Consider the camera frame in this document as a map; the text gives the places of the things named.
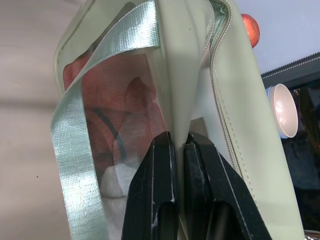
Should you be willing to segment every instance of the apple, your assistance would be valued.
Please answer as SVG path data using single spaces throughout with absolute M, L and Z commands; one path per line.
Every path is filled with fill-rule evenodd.
M 260 39 L 260 29 L 257 21 L 248 14 L 241 14 L 246 32 L 248 33 L 252 48 L 254 48 Z

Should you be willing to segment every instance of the shiny ribbon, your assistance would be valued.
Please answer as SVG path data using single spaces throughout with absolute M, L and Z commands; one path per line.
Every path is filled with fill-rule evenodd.
M 107 33 L 55 110 L 51 134 L 72 240 L 109 239 L 86 123 L 83 76 L 117 54 L 159 46 L 156 4 L 149 0 Z

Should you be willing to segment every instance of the zipper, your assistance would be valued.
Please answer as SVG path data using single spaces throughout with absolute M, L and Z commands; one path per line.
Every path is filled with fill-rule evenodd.
M 318 59 L 320 59 L 320 52 L 316 52 L 316 53 L 314 53 L 312 55 L 300 58 L 300 59 L 298 59 L 296 61 L 293 61 L 293 62 L 290 62 L 290 63 L 288 63 L 286 65 L 277 67 L 277 68 L 272 69 L 270 71 L 266 71 L 263 74 L 261 74 L 261 78 L 264 80 L 264 79 L 273 77 L 273 76 L 275 76 L 277 74 L 281 74 L 281 73 L 283 73 L 285 71 L 294 69 L 296 67 L 300 67 L 301 65 L 308 64 L 308 63 L 313 62 L 313 61 L 318 60 Z
M 218 88 L 218 83 L 217 83 L 217 79 L 216 79 L 216 76 L 215 76 L 215 69 L 214 69 L 218 49 L 220 47 L 220 44 L 221 44 L 222 40 L 224 39 L 224 37 L 226 35 L 226 32 L 228 31 L 228 29 L 229 29 L 229 27 L 231 25 L 231 21 L 232 21 L 232 18 L 233 18 L 233 10 L 232 10 L 231 5 L 230 5 L 228 0 L 217 0 L 217 1 L 214 1 L 214 2 L 218 2 L 218 3 L 222 4 L 223 7 L 226 7 L 227 11 L 228 11 L 228 14 L 227 14 L 227 19 L 223 20 L 222 26 L 220 26 L 219 29 L 217 29 L 217 32 L 214 33 L 215 36 L 212 36 L 213 37 L 212 42 L 211 42 L 212 46 L 210 48 L 210 55 L 209 55 L 210 56 L 211 86 L 212 86 L 213 96 L 214 96 L 214 100 L 215 100 L 216 110 L 217 110 L 217 113 L 218 113 L 218 117 L 219 117 L 220 124 L 221 124 L 221 127 L 222 127 L 224 140 L 225 140 L 225 143 L 226 143 L 226 146 L 227 146 L 227 150 L 228 150 L 228 153 L 229 153 L 229 157 L 230 157 L 233 169 L 240 176 L 242 176 L 241 171 L 240 171 L 240 167 L 239 167 L 239 163 L 237 161 L 237 157 L 236 157 L 236 154 L 235 154 L 235 150 L 234 150 L 234 147 L 232 145 L 231 138 L 230 138 L 230 135 L 229 135 L 229 131 L 228 131 L 228 128 L 227 128 L 227 125 L 226 125 L 226 122 L 225 122 L 225 118 L 224 118 L 223 111 L 222 111 L 222 108 L 221 108 L 221 103 L 220 103 L 220 100 L 219 100 L 219 97 L 218 97 L 219 88 Z

